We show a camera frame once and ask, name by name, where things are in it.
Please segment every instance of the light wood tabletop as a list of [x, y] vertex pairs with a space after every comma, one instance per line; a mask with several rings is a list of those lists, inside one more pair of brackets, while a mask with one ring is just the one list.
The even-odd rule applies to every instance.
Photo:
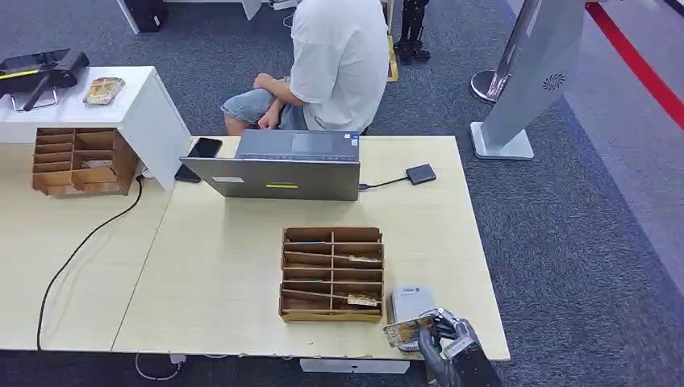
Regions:
[[[0, 348], [36, 349], [40, 301], [52, 276], [100, 223], [136, 199], [53, 198], [31, 188], [32, 144], [0, 144]], [[52, 287], [44, 349], [110, 351], [170, 193], [146, 180], [140, 203], [101, 229]]]
[[[238, 139], [220, 139], [220, 156], [233, 156]], [[509, 359], [454, 138], [362, 137], [360, 150], [361, 182], [425, 163], [437, 180], [370, 189], [358, 202], [224, 198], [205, 183], [177, 183], [114, 350], [417, 358], [387, 344], [386, 316], [285, 323], [277, 312], [283, 227], [375, 226], [386, 245], [386, 295], [428, 287], [437, 305], [473, 324], [490, 359]]]

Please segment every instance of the snack package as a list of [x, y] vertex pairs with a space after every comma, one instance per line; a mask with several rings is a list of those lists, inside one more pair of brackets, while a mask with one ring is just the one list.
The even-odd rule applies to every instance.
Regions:
[[420, 327], [432, 328], [435, 326], [434, 317], [432, 315], [412, 320], [397, 322], [390, 325], [385, 325], [382, 331], [385, 333], [387, 342], [391, 347], [396, 347], [399, 344], [410, 343], [418, 339], [418, 330]]
[[90, 85], [90, 90], [83, 98], [86, 105], [109, 105], [116, 94], [126, 85], [121, 78], [97, 78]]

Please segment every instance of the person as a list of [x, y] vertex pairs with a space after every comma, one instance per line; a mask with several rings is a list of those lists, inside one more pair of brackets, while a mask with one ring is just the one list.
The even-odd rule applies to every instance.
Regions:
[[289, 79], [260, 73], [222, 106], [229, 135], [261, 129], [362, 132], [385, 91], [390, 53], [379, 0], [303, 0]]

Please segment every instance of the small box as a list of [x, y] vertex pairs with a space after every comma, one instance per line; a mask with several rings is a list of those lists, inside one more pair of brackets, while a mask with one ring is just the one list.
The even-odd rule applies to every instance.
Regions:
[[380, 229], [286, 228], [281, 267], [278, 312], [285, 322], [380, 322], [385, 285]]
[[39, 128], [33, 189], [46, 195], [128, 194], [138, 156], [114, 128]]

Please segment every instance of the white t-shirt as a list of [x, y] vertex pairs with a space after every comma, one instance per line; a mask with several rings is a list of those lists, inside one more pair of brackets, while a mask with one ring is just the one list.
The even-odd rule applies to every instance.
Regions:
[[303, 0], [292, 24], [290, 91], [310, 130], [363, 131], [380, 105], [390, 50], [379, 0]]

